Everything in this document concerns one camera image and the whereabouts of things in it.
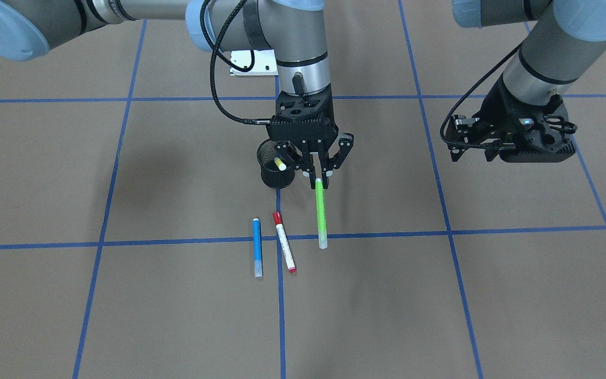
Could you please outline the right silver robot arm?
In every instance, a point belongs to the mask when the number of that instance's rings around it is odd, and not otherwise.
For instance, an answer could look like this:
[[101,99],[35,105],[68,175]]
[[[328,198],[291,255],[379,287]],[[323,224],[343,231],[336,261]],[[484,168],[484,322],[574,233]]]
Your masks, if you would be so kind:
[[[234,122],[264,125],[262,180],[287,187],[296,171],[313,189],[329,187],[353,135],[335,123],[323,1],[0,1],[0,56],[15,62],[43,57],[87,32],[140,19],[183,20],[190,40],[211,53],[210,91]],[[240,118],[221,105],[216,62],[226,52],[272,51],[280,92],[269,118]]]

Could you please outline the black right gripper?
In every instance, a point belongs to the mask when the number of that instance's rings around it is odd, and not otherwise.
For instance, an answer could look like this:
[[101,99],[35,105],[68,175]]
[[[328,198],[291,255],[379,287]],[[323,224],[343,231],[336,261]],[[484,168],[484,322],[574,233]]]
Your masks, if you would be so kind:
[[[281,91],[276,98],[276,114],[266,130],[270,139],[277,141],[276,157],[308,177],[317,177],[312,153],[320,154],[323,189],[329,188],[329,175],[342,167],[354,146],[353,134],[339,134],[330,87],[303,96]],[[338,151],[329,157],[337,137]]]

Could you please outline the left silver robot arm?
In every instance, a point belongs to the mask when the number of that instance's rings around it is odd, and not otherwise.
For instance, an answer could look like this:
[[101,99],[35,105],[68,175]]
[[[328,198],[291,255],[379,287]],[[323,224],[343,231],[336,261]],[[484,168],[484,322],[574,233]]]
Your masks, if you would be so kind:
[[503,73],[479,111],[448,113],[440,137],[452,161],[469,149],[508,163],[573,156],[578,127],[563,94],[606,52],[606,1],[454,1],[452,12],[462,28],[535,23],[498,63]]

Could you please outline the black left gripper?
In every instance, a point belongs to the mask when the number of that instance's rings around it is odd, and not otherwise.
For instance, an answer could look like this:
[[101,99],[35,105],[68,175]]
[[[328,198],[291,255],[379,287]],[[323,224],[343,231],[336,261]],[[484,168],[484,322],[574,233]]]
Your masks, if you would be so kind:
[[481,149],[486,161],[496,157],[507,163],[559,163],[577,153],[560,94],[546,105],[528,105],[516,99],[502,79],[493,85],[481,108],[470,118],[449,116],[449,151],[457,162],[465,151]]

